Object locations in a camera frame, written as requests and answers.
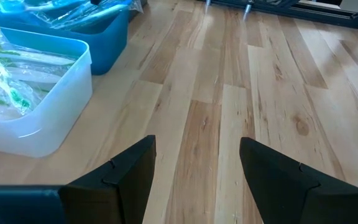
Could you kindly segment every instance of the plastic bin rim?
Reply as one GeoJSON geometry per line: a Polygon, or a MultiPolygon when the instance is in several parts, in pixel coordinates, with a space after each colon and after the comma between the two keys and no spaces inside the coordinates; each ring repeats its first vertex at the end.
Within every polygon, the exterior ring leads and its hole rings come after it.
{"type": "MultiPolygon", "coordinates": [[[[86,53],[90,51],[90,47],[89,45],[85,42],[85,41],[82,41],[82,40],[76,40],[76,39],[71,39],[71,38],[66,38],[66,37],[57,37],[57,36],[52,36],[52,35],[47,35],[47,34],[39,34],[39,33],[35,33],[35,32],[29,32],[29,31],[24,31],[24,30],[17,30],[17,29],[11,29],[11,28],[6,28],[6,27],[1,27],[3,29],[7,29],[7,30],[15,30],[15,31],[18,31],[18,32],[26,32],[26,33],[30,33],[30,34],[37,34],[37,35],[43,35],[43,36],[49,36],[49,37],[56,37],[56,38],[59,38],[59,39],[68,39],[68,40],[74,40],[74,41],[77,41],[77,42],[81,42],[83,44],[85,44],[86,46],[86,50],[82,53],[82,55],[76,60],[76,62],[67,70],[67,72],[62,76],[62,78],[53,86],[53,88],[49,91],[49,93],[51,91],[53,91],[57,85],[60,84],[60,82],[62,81],[63,77],[69,73],[74,67],[75,65],[84,57],[86,57],[86,53]]],[[[32,113],[35,113],[35,111],[37,111],[37,108],[40,108],[40,105],[44,104],[45,102],[45,99],[47,99],[50,94],[47,94],[45,96],[45,98],[37,105],[37,107],[35,107],[35,109],[33,111],[31,111],[30,113],[24,115],[24,116],[21,116],[20,118],[16,118],[16,119],[9,119],[9,120],[0,120],[0,123],[10,123],[10,122],[15,122],[15,121],[19,121],[21,119],[26,119],[26,117],[30,116],[32,113]]]]}

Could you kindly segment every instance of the wood grain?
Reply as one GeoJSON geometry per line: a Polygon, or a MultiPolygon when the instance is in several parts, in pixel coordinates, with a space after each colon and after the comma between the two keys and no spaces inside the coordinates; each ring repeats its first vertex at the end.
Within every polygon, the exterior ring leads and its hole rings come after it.
{"type": "Polygon", "coordinates": [[[0,184],[66,184],[154,134],[145,224],[261,224],[244,136],[358,186],[358,30],[242,13],[149,0],[60,148],[0,153],[0,184]]]}

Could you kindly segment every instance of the white plastic container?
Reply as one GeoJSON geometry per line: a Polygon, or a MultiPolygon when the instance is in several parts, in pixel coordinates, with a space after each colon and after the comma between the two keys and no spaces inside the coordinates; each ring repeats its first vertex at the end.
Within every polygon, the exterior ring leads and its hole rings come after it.
{"type": "Polygon", "coordinates": [[[13,44],[81,56],[30,114],[0,121],[0,151],[42,157],[57,150],[92,95],[91,55],[87,43],[1,28],[13,44]]]}

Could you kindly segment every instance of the clear plastic wrap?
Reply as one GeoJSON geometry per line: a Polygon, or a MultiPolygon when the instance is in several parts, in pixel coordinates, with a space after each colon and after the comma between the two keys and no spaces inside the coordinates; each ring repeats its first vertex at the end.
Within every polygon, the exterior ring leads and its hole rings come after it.
{"type": "Polygon", "coordinates": [[[0,13],[16,14],[23,22],[73,30],[108,19],[123,10],[143,12],[140,0],[0,0],[0,13]]]}
{"type": "Polygon", "coordinates": [[[11,44],[0,30],[0,119],[30,113],[75,61],[11,44]]]}

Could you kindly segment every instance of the wooden floor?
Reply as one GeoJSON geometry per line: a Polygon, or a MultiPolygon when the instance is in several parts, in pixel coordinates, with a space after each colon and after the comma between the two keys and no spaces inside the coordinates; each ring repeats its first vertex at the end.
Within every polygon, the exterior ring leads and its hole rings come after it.
{"type": "Polygon", "coordinates": [[[62,184],[147,134],[144,223],[262,223],[242,172],[249,136],[358,186],[358,30],[151,0],[61,148],[0,153],[0,184],[62,184]]]}

